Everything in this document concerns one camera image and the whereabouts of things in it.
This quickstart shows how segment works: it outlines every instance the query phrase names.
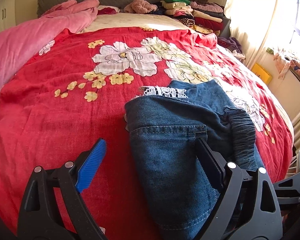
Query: window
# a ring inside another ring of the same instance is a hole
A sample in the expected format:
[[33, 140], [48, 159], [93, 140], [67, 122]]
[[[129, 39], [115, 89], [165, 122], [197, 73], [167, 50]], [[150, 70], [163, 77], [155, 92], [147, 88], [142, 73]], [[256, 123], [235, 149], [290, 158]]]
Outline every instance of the window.
[[300, 0], [278, 0], [267, 46], [285, 48], [300, 59]]

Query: yellow box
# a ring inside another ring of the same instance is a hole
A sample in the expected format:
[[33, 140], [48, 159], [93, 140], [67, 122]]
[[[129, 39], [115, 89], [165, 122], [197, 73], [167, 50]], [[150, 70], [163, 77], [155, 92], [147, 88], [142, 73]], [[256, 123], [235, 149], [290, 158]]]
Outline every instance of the yellow box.
[[258, 76], [266, 85], [272, 80], [272, 76], [259, 64], [255, 63], [251, 71]]

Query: green sweater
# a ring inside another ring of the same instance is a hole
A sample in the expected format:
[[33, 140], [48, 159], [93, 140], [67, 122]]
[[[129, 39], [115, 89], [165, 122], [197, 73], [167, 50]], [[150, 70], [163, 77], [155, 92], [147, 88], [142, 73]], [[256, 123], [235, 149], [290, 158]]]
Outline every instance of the green sweater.
[[190, 4], [190, 1], [189, 1], [189, 0], [164, 0], [164, 1], [167, 2], [167, 3], [184, 2], [184, 3], [186, 3], [187, 5]]

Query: white lace trim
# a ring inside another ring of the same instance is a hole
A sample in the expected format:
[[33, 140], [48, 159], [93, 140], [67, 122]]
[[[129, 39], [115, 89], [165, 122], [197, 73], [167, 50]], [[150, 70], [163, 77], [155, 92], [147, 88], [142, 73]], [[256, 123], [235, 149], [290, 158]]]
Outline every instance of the white lace trim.
[[158, 86], [144, 86], [140, 87], [143, 96], [163, 96], [167, 98], [188, 98], [185, 94], [186, 89], [167, 88]]

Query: blue jeans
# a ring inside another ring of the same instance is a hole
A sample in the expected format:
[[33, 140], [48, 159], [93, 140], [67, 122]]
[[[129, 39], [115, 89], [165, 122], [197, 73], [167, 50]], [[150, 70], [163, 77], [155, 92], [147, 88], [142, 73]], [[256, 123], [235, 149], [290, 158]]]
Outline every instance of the blue jeans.
[[241, 168], [263, 167], [249, 115], [231, 102], [214, 81], [192, 85], [188, 98], [143, 96], [125, 105], [130, 144], [152, 217], [165, 240], [191, 240], [200, 230], [219, 192], [196, 158], [203, 137], [213, 151]]

